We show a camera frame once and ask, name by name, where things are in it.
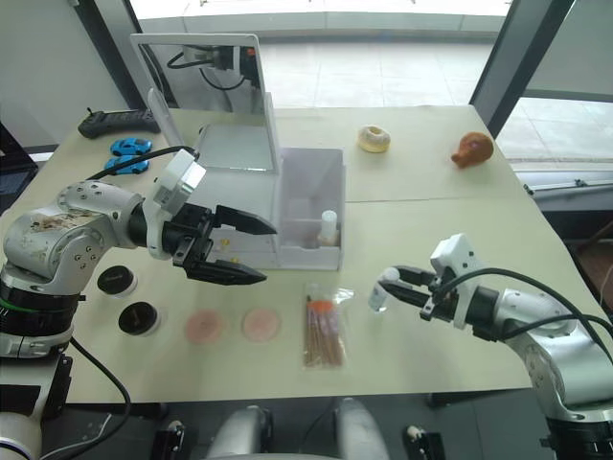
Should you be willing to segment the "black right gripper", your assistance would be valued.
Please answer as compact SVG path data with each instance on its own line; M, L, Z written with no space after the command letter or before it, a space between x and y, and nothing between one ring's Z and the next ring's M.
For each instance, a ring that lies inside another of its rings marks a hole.
M456 278L453 272L437 275L435 272L408 265L396 265L397 282L381 282L382 288L398 301L420 308L420 318L425 321L440 319L451 322L454 318L458 294L455 288L441 293L443 285ZM414 287L426 287L429 295Z

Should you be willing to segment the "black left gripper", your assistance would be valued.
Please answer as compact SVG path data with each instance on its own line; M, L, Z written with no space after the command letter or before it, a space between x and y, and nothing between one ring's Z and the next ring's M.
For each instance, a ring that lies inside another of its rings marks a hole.
M171 255L172 265L182 268L189 279L220 286L266 281L266 275L244 264L207 261L213 244L210 234L224 225L249 235L277 233L271 222L253 213L217 205L214 214L209 208L187 203L163 226L163 248Z

